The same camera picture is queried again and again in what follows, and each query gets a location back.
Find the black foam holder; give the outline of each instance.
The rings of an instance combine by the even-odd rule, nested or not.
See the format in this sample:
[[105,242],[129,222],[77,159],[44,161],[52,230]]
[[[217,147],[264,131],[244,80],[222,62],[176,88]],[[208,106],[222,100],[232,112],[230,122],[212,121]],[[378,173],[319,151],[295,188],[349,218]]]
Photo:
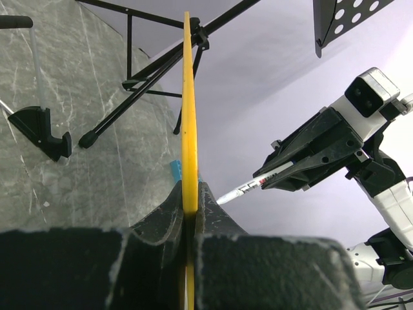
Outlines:
[[[0,309],[181,310],[182,183],[125,229],[0,232]],[[199,184],[196,309],[364,309],[350,258],[321,238],[251,236]]]

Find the black bracket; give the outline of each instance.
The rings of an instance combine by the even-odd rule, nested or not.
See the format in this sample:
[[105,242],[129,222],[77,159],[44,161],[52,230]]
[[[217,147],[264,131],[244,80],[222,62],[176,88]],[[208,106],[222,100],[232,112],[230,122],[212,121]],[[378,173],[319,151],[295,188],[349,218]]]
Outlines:
[[383,284],[391,284],[396,289],[413,288],[413,261],[406,247],[390,229],[386,229],[368,239],[380,257],[378,264],[385,267]]
[[363,146],[363,151],[368,154],[365,161],[354,160],[347,165],[347,179],[355,178],[364,187],[371,197],[389,189],[391,186],[406,179],[399,165],[379,150],[384,138],[384,131],[391,124],[388,121],[383,125]]
[[14,112],[8,120],[19,129],[36,147],[52,160],[72,155],[72,139],[66,132],[61,139],[51,133],[50,109],[27,107]]

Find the black panel with holes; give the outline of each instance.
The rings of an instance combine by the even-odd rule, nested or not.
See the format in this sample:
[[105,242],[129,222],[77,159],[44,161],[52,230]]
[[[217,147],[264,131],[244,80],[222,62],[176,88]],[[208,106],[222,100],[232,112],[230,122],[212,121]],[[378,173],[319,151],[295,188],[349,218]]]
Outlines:
[[316,54],[393,0],[313,0]]

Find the black clamp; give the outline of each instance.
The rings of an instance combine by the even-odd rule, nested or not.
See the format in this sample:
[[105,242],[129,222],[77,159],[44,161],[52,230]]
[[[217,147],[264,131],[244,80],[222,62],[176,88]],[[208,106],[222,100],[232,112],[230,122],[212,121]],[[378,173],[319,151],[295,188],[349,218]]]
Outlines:
[[208,34],[205,28],[201,26],[201,21],[198,17],[189,19],[191,34],[195,36],[196,45],[202,50],[209,50]]

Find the blue object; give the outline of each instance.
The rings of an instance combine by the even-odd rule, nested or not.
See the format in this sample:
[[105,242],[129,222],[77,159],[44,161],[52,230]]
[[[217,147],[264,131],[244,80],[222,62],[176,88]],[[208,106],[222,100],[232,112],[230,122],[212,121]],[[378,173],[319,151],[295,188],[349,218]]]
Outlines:
[[171,161],[170,167],[172,169],[172,175],[174,176],[175,183],[182,180],[182,165],[180,160]]

